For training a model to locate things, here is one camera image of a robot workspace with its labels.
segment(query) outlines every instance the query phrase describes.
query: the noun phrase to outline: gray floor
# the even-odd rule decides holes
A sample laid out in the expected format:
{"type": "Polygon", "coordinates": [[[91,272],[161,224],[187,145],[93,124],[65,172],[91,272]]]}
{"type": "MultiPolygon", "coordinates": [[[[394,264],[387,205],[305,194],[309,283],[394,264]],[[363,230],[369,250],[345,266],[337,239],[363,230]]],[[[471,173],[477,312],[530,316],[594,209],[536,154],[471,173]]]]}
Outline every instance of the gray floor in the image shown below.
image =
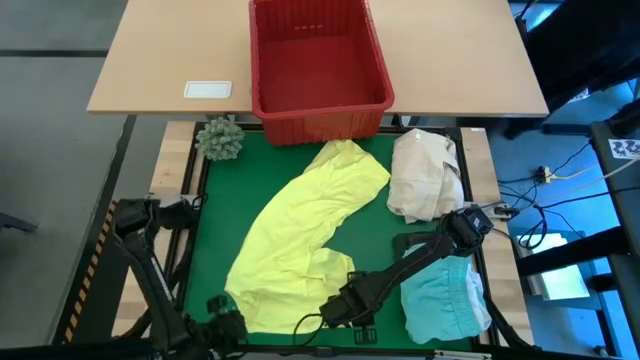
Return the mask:
{"type": "MultiPolygon", "coordinates": [[[[0,2],[0,48],[108,48],[125,1],[0,2]]],[[[57,323],[124,117],[85,108],[102,59],[0,59],[0,347],[43,344],[57,323]]],[[[166,123],[142,118],[116,193],[145,195],[166,123]]]]}

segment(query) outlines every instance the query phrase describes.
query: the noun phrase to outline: blue floor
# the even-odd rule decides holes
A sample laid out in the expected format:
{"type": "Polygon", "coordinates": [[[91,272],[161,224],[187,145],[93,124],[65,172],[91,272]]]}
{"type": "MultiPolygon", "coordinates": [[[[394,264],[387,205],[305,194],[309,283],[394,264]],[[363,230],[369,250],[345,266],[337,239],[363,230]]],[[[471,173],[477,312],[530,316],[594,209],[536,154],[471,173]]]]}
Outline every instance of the blue floor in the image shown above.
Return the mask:
{"type": "MultiPolygon", "coordinates": [[[[553,114],[549,121],[552,123],[586,124],[604,120],[631,100],[630,87],[627,84],[622,84],[605,92],[595,93],[585,100],[564,106],[553,114]]],[[[530,175],[532,169],[538,166],[549,166],[553,170],[586,144],[587,139],[578,136],[543,135],[541,132],[533,131],[510,141],[496,132],[490,137],[490,143],[498,179],[510,180],[526,177],[530,175]],[[514,158],[513,154],[519,154],[519,157],[514,158]]],[[[588,147],[562,168],[558,175],[574,174],[596,162],[595,153],[588,147]]],[[[573,189],[600,176],[602,176],[602,171],[599,166],[596,166],[570,180],[554,180],[551,184],[538,187],[537,199],[544,199],[573,189]]],[[[510,186],[522,193],[528,190],[532,184],[531,181],[526,181],[510,184],[510,186]]],[[[572,193],[569,197],[603,191],[607,191],[607,188],[604,181],[601,181],[572,193]]],[[[503,199],[509,203],[513,203],[514,200],[507,196],[503,196],[503,199]]],[[[606,196],[564,204],[553,210],[562,213],[576,230],[584,231],[587,235],[618,225],[611,199],[606,196]]],[[[539,220],[540,215],[537,211],[530,209],[513,219],[509,223],[509,227],[528,229],[539,220]]],[[[547,220],[550,230],[571,230],[556,215],[547,216],[547,220]]],[[[606,259],[597,260],[595,266],[598,273],[610,272],[606,259]]],[[[605,298],[609,313],[614,319],[617,319],[614,321],[616,323],[614,331],[622,348],[622,354],[619,356],[625,359],[637,359],[638,355],[626,325],[617,292],[607,292],[605,298]]],[[[527,310],[537,345],[547,350],[585,355],[592,354],[591,349],[594,346],[604,345],[595,311],[538,306],[536,303],[540,304],[539,299],[535,300],[537,301],[528,299],[527,310]]]]}

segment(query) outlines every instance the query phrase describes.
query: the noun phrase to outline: white sticker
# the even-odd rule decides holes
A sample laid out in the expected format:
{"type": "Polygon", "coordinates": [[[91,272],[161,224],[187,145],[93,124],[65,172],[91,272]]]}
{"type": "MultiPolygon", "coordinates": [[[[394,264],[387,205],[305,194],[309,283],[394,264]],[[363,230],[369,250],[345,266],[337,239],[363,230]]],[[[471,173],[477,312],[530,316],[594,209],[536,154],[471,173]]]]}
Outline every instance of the white sticker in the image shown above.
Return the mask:
{"type": "Polygon", "coordinates": [[[184,97],[189,99],[227,99],[231,96],[231,81],[187,81],[184,97]]]}
{"type": "Polygon", "coordinates": [[[609,139],[611,155],[616,159],[640,158],[640,140],[609,139]]]}

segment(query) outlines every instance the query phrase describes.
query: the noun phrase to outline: white cloth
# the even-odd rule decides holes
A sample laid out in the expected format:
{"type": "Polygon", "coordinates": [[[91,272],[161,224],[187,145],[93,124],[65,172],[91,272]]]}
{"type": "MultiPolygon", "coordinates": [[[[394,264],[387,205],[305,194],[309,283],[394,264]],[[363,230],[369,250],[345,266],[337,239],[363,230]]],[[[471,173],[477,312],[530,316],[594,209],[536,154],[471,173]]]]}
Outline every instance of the white cloth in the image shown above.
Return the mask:
{"type": "Polygon", "coordinates": [[[444,136],[413,129],[393,146],[387,206],[407,224],[431,221],[463,206],[456,145],[444,136]]]}

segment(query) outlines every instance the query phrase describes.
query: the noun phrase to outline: yellow shirt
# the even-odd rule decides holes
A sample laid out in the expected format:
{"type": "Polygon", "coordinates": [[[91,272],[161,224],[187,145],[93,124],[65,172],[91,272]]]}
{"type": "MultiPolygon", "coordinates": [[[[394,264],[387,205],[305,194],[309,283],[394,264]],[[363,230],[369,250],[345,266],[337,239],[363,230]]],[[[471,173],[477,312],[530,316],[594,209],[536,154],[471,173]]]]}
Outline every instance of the yellow shirt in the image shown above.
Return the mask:
{"type": "MultiPolygon", "coordinates": [[[[338,293],[353,261],[322,246],[388,181],[387,170],[356,143],[330,141],[271,199],[249,229],[225,285],[249,332],[291,334],[304,315],[317,313],[338,293]]],[[[309,318],[298,332],[319,325],[320,318],[309,318]]]]}

